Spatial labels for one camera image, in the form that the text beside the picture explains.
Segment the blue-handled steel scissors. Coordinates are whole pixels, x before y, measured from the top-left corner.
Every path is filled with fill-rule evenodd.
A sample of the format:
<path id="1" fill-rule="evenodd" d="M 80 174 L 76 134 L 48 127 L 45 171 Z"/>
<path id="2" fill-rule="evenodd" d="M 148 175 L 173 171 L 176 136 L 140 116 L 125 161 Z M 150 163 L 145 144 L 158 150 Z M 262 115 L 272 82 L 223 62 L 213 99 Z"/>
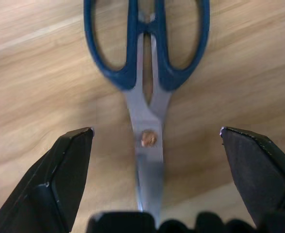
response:
<path id="1" fill-rule="evenodd" d="M 163 128 L 172 93 L 194 72 L 205 52 L 210 27 L 210 0 L 199 2 L 199 40 L 190 64 L 171 65 L 166 33 L 165 1 L 155 0 L 155 11 L 145 16 L 138 0 L 128 1 L 127 54 L 120 70 L 110 69 L 96 42 L 93 12 L 95 0 L 83 1 L 84 30 L 90 54 L 101 73 L 120 89 L 126 99 L 135 138 L 137 206 L 160 224 L 164 185 Z M 147 102 L 143 93 L 144 36 L 151 39 L 153 93 Z"/>

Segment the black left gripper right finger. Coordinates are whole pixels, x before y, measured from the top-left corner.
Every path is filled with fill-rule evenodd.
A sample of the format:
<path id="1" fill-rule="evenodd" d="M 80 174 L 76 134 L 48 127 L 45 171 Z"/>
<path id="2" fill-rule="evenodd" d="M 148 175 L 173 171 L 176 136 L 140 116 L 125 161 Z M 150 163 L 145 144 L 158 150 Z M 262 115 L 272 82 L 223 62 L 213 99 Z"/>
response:
<path id="1" fill-rule="evenodd" d="M 285 230 L 285 153 L 268 137 L 223 127 L 234 184 L 259 230 Z"/>

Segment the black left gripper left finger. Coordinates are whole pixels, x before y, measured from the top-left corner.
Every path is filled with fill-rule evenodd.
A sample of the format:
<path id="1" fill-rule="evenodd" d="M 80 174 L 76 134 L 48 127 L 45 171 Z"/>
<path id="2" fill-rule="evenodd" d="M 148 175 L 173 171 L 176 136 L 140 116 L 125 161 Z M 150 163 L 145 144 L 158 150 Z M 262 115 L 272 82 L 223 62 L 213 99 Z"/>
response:
<path id="1" fill-rule="evenodd" d="M 60 136 L 0 208 L 0 233 L 70 233 L 85 189 L 94 130 Z"/>

